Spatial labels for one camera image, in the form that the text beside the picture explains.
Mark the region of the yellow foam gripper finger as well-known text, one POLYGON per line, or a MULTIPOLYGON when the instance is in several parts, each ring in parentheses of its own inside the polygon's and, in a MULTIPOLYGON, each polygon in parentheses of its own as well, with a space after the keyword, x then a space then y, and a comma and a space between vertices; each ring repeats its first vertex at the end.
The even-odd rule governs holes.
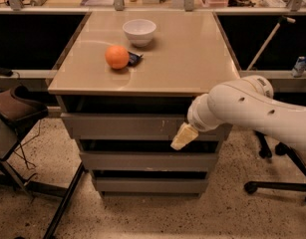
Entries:
POLYGON ((184 122, 171 142, 171 147, 181 150, 198 137, 198 131, 189 123, 184 122))

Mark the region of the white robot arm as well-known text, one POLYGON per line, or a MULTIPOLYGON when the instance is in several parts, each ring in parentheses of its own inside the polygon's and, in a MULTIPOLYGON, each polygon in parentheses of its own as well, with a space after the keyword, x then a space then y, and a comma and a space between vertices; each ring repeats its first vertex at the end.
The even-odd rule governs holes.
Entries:
POLYGON ((272 136, 306 156, 306 107, 275 101, 269 81, 256 75, 218 84, 195 98, 171 147, 180 150, 225 122, 272 136))

